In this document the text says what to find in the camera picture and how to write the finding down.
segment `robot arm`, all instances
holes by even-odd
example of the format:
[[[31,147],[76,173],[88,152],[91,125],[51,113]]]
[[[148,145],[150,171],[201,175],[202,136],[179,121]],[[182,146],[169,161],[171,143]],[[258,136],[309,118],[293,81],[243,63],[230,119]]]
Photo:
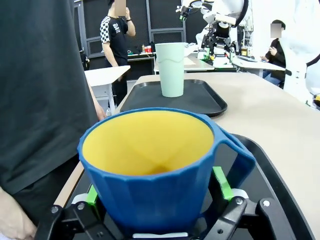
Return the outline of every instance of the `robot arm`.
[[[201,9],[203,19],[208,25],[197,35],[197,41],[199,42],[200,36],[203,36],[201,48],[209,48],[214,54],[215,49],[239,51],[238,43],[230,39],[230,28],[239,25],[247,13],[248,6],[249,0],[184,0],[177,12],[180,12],[180,19],[185,21],[192,9]]]

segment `cup handle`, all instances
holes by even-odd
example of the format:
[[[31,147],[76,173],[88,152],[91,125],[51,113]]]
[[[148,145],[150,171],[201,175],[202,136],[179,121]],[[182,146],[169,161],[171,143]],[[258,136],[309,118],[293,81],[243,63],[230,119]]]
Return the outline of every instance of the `cup handle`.
[[[226,130],[214,123],[211,118],[201,115],[202,118],[209,120],[210,126],[214,132],[214,138],[219,139],[217,145],[226,144],[228,147],[238,153],[234,163],[226,177],[232,189],[238,189],[243,181],[248,177],[256,166],[256,159],[253,154],[237,139]]]

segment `blue cup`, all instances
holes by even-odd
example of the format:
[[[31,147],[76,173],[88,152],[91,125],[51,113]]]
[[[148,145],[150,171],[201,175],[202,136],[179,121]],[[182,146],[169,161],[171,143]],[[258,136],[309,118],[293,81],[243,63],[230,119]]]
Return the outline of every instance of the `blue cup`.
[[[91,127],[78,153],[99,198],[125,233],[187,232],[200,216],[217,148],[238,153],[227,175],[238,188],[256,164],[209,117],[170,108],[122,112]]]

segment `plastic cup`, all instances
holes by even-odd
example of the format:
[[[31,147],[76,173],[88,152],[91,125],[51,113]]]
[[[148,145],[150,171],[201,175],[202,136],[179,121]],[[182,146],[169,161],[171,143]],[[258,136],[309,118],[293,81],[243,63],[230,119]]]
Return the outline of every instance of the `plastic cup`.
[[[164,97],[176,98],[184,94],[183,42],[160,43],[155,45],[158,61],[161,91]]]

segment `metal bolt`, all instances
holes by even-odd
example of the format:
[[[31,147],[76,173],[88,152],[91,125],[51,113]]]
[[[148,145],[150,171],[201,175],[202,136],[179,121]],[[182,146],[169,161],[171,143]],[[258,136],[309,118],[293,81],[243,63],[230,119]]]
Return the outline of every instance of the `metal bolt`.
[[[269,207],[270,206],[270,202],[267,201],[267,200],[263,201],[263,206]]]
[[[243,201],[241,198],[239,198],[239,197],[235,199],[235,202],[236,202],[236,204],[238,204],[238,205],[241,205],[241,204],[244,203],[244,201]]]
[[[104,236],[104,233],[102,231],[97,232],[96,236],[98,238],[102,238]]]
[[[85,204],[80,203],[77,208],[78,208],[79,210],[82,210],[82,209],[85,208]]]
[[[57,206],[53,206],[51,208],[51,213],[55,214],[56,212],[58,212],[59,208]]]

